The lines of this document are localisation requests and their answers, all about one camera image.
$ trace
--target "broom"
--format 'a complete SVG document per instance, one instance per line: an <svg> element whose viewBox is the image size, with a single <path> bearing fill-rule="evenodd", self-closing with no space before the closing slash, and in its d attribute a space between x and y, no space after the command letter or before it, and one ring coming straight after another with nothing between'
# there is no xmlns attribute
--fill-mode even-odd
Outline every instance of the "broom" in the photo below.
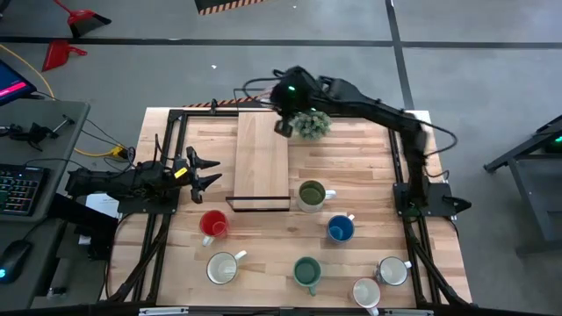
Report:
<svg viewBox="0 0 562 316"><path fill-rule="evenodd" d="M78 10L71 11L60 0L53 0L62 9L64 9L70 16L68 17L67 23L70 26L70 31L72 31L72 36L77 39L87 32L93 31L98 27L108 25L112 21L109 18L104 18L91 10Z"/></svg>

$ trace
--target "small potted plant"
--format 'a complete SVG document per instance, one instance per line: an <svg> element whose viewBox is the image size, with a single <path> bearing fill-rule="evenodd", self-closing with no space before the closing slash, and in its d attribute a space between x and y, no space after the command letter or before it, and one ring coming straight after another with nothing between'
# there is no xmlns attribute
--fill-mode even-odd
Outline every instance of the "small potted plant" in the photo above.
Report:
<svg viewBox="0 0 562 316"><path fill-rule="evenodd" d="M294 129L305 140L319 140L330 132L332 120L322 111L299 113L292 121Z"/></svg>

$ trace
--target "gray desk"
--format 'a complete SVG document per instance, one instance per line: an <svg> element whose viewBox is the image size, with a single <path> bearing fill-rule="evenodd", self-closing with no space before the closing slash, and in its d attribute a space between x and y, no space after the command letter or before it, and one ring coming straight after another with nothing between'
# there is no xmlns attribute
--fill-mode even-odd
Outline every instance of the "gray desk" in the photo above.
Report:
<svg viewBox="0 0 562 316"><path fill-rule="evenodd" d="M0 138L0 163L23 164L37 158L69 159L89 110L88 104L80 102L37 100L18 100L0 107L1 126L13 123L28 129L35 122L41 126L55 128L62 122L62 114L76 122L73 126L65 126L58 139L43 140L40 143L43 152L31 148L23 141ZM13 241L23 238L33 224L45 216L67 163L51 161L34 162L30 165L51 169L47 185L31 217L0 215L0 252ZM61 221L49 219L30 236L33 249L21 276L12 284L0 284L0 311L29 308L39 286L45 281L45 272L49 261L54 257L61 228Z"/></svg>

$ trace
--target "computer mouse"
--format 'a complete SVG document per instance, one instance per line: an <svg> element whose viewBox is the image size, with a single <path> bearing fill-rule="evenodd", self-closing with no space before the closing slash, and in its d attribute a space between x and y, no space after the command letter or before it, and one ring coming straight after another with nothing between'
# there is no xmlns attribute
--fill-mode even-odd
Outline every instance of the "computer mouse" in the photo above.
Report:
<svg viewBox="0 0 562 316"><path fill-rule="evenodd" d="M13 241L0 255L0 284L9 284L18 279L24 268L32 243L26 240Z"/></svg>

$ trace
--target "red dustpan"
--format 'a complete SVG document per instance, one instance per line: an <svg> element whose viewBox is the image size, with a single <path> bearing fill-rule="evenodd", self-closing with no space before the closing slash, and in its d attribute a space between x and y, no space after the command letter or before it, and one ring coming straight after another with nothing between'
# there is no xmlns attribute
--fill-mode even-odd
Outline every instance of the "red dustpan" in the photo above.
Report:
<svg viewBox="0 0 562 316"><path fill-rule="evenodd" d="M88 52L82 49L70 46L66 40L59 39L52 41L49 44L42 71L57 68L67 63L70 52L77 53L81 56L88 54Z"/></svg>

